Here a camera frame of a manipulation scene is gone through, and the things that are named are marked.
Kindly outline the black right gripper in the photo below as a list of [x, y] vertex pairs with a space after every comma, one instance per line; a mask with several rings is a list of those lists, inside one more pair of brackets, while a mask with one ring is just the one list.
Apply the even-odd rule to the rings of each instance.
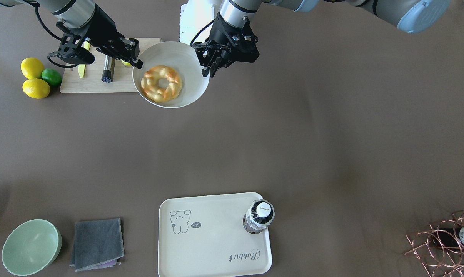
[[91, 64], [95, 57], [82, 47], [86, 39], [91, 46], [116, 60], [125, 61], [140, 70], [144, 62], [139, 60], [139, 41], [124, 38], [117, 30], [114, 21], [101, 9], [95, 8], [91, 20], [80, 28], [68, 28], [67, 22], [57, 22], [56, 26], [64, 34], [58, 50], [48, 55], [48, 60], [58, 65], [51, 58], [57, 57], [67, 65]]

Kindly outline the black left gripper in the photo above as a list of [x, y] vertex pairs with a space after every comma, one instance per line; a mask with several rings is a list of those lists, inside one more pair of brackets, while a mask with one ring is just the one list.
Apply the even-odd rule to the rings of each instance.
[[234, 62], [253, 63], [259, 57], [258, 37], [250, 27], [250, 20], [243, 20], [243, 27], [228, 24], [221, 15], [202, 28], [194, 37], [194, 51], [202, 65], [203, 77], [214, 77], [220, 68]]

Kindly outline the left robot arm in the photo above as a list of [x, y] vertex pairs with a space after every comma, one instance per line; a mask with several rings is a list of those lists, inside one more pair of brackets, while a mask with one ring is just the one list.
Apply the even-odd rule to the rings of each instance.
[[417, 34], [434, 25], [448, 10], [449, 0], [222, 0], [218, 12], [191, 39], [203, 77], [214, 77], [235, 62], [253, 63], [260, 53], [251, 28], [263, 5], [295, 13], [310, 13], [319, 5], [352, 7], [392, 25], [403, 33]]

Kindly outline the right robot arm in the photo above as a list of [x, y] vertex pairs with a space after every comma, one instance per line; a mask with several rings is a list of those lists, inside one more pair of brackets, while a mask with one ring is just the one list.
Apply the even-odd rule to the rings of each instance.
[[[94, 46], [98, 52], [138, 69], [144, 64], [138, 59], [139, 41], [119, 33], [112, 18], [93, 0], [0, 0], [0, 7], [16, 5], [34, 7], [42, 27], [60, 41], [58, 50], [48, 55], [49, 61], [60, 68], [74, 68], [95, 61], [94, 55], [82, 46], [84, 42]], [[56, 26], [63, 31], [62, 37], [54, 35], [45, 26], [39, 7], [57, 17]]]

